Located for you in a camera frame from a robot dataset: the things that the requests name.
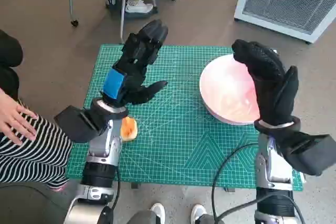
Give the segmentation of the person's hand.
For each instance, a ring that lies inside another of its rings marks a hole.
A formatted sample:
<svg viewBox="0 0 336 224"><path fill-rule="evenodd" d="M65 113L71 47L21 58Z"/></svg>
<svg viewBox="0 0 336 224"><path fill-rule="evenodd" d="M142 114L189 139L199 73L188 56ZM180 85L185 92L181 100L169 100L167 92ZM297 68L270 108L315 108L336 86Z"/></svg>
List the person's hand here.
<svg viewBox="0 0 336 224"><path fill-rule="evenodd" d="M17 145L22 145L22 141L12 129L31 141L34 141L37 135L35 128L22 116L22 113L34 120L38 119L34 112L18 104L1 89L1 132Z"/></svg>

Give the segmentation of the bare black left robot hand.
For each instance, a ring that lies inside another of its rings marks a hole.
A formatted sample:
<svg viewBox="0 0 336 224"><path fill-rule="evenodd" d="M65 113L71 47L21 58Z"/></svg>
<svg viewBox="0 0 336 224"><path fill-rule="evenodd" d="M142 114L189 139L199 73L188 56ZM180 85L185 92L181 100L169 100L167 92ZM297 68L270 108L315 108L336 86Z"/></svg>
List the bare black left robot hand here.
<svg viewBox="0 0 336 224"><path fill-rule="evenodd" d="M161 20L155 19L128 36L122 56L113 64L102 88L102 98L107 104L120 108L128 103L147 103L167 85L164 80L148 87L143 83L147 67L156 61L168 31Z"/></svg>

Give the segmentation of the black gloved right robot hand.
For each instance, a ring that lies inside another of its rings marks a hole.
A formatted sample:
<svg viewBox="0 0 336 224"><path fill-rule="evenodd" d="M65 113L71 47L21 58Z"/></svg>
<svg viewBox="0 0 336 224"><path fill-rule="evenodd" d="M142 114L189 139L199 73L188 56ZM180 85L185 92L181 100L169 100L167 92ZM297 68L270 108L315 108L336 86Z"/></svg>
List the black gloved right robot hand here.
<svg viewBox="0 0 336 224"><path fill-rule="evenodd" d="M254 82L259 119L272 126L293 122L298 68L286 70L274 50L255 41L237 39L232 50L234 59L247 67Z"/></svg>

